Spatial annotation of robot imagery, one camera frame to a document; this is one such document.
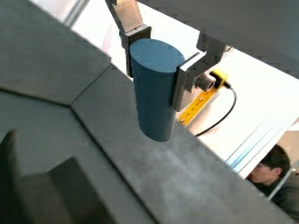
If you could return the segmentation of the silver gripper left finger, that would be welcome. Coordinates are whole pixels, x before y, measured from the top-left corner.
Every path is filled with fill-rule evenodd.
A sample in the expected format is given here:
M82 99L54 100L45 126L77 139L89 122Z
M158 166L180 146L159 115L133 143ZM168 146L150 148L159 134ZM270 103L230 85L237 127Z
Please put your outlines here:
M139 39L150 39L153 27L145 24L137 0L106 0L126 50L126 72L133 75L130 46Z

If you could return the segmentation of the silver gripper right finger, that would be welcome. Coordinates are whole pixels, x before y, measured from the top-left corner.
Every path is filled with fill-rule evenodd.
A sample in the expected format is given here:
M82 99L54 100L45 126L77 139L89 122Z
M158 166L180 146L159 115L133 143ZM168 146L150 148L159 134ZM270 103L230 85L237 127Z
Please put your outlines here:
M178 78L173 95L173 108L181 112L193 102L194 89L209 92L217 79L210 75L212 68L221 62L228 45L201 33L198 52L178 66Z

